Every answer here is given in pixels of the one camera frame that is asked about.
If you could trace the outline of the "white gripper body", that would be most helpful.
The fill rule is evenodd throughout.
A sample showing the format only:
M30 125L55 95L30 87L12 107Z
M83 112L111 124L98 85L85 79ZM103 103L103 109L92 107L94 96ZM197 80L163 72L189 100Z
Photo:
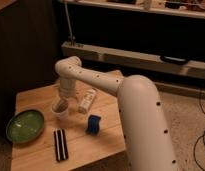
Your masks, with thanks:
M59 95L61 98L76 96L76 80L61 78L59 83Z

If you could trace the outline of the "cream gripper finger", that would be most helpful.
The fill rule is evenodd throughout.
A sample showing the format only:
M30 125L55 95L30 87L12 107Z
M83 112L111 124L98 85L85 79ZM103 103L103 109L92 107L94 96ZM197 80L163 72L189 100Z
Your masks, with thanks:
M80 101L79 106L78 106L78 111L80 113L86 114L89 111L89 109L90 109L90 107L91 107L91 105L96 97L96 94L97 94L97 91L93 88L91 88L85 92L85 94L82 97L82 100Z

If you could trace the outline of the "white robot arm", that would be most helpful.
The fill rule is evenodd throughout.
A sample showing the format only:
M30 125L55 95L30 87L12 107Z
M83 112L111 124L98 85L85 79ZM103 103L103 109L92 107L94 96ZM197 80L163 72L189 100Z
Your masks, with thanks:
M131 171L180 171L155 84L142 75L120 77L82 67L72 56L56 62L59 95L75 94L82 81L117 98Z

